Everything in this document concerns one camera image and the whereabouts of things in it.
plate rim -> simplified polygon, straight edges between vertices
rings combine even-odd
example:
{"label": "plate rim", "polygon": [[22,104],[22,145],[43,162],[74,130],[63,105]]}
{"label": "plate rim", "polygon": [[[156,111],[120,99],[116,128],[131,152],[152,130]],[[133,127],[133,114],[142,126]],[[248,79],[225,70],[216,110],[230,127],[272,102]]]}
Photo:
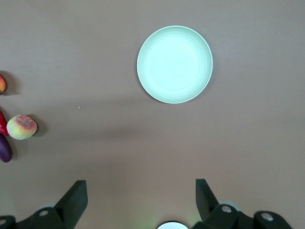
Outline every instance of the plate rim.
{"label": "plate rim", "polygon": [[[179,101],[179,102],[167,102],[165,100],[161,100],[159,98],[156,98],[155,96],[153,96],[151,93],[149,93],[149,91],[144,87],[142,81],[141,81],[141,76],[139,74],[139,57],[140,57],[140,54],[142,53],[142,50],[143,50],[143,47],[145,46],[145,44],[147,43],[147,41],[153,36],[155,35],[156,33],[162,31],[162,30],[165,30],[165,29],[168,29],[168,28],[173,28],[173,27],[176,27],[176,28],[184,28],[184,29],[187,29],[187,30],[190,30],[191,32],[197,34],[205,43],[206,47],[208,48],[208,55],[211,57],[211,72],[209,73],[209,77],[208,77],[208,80],[206,81],[206,84],[204,85],[204,87],[200,90],[200,92],[198,92],[195,96],[192,96],[191,98],[188,98],[186,100],[183,100],[183,101]],[[156,30],[155,32],[153,32],[148,38],[146,38],[146,40],[144,41],[144,43],[142,44],[140,50],[139,50],[139,53],[138,53],[138,57],[137,57],[137,73],[138,73],[138,78],[140,80],[140,83],[142,85],[142,87],[144,88],[144,90],[154,99],[160,101],[160,102],[163,102],[163,103],[167,103],[167,104],[180,104],[180,103],[185,103],[185,102],[188,102],[192,99],[194,99],[195,97],[197,97],[205,88],[206,86],[208,85],[210,79],[211,79],[211,76],[212,76],[212,72],[213,72],[213,55],[212,55],[212,52],[211,52],[211,48],[209,46],[209,44],[206,42],[206,40],[204,39],[204,37],[202,35],[200,35],[200,33],[198,33],[197,31],[189,28],[189,27],[186,27],[186,26],[182,26],[182,25],[170,25],[170,26],[166,26],[166,27],[163,27],[163,28],[160,28],[158,30]]]}

peach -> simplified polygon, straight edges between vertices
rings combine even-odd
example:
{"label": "peach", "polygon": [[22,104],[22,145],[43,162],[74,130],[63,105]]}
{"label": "peach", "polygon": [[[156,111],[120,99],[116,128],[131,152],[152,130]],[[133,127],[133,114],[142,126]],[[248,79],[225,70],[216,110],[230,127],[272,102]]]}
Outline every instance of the peach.
{"label": "peach", "polygon": [[0,75],[0,94],[2,94],[2,92],[4,92],[6,88],[6,83],[2,77],[2,75]]}
{"label": "peach", "polygon": [[7,130],[11,137],[22,140],[31,137],[36,132],[37,123],[31,117],[20,114],[8,121]]}

purple eggplant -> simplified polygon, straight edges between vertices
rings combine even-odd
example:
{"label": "purple eggplant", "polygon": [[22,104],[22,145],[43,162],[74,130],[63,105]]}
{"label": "purple eggplant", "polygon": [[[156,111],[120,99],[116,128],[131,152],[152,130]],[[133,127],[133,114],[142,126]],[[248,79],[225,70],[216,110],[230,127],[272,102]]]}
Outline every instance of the purple eggplant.
{"label": "purple eggplant", "polygon": [[9,162],[11,160],[11,147],[6,137],[0,134],[0,160],[3,162]]}

red pepper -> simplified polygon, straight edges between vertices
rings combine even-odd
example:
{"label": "red pepper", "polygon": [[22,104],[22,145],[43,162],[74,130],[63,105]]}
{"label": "red pepper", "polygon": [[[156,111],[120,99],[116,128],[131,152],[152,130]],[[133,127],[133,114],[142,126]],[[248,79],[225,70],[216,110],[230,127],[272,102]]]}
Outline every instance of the red pepper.
{"label": "red pepper", "polygon": [[7,125],[7,123],[4,119],[4,116],[3,116],[2,112],[0,112],[0,133],[5,135],[5,136],[8,136],[9,133],[8,133],[7,128],[6,128],[6,125]]}

plate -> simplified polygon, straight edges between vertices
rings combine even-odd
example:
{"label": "plate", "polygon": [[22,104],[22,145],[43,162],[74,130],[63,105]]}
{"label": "plate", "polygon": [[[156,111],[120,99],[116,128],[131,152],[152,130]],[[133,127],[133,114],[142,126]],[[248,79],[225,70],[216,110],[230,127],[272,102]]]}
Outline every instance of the plate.
{"label": "plate", "polygon": [[179,222],[166,222],[160,225],[157,229],[188,229],[188,228]]}
{"label": "plate", "polygon": [[142,45],[137,71],[143,88],[169,104],[189,101],[208,84],[213,69],[209,45],[196,31],[168,26],[150,35]]}

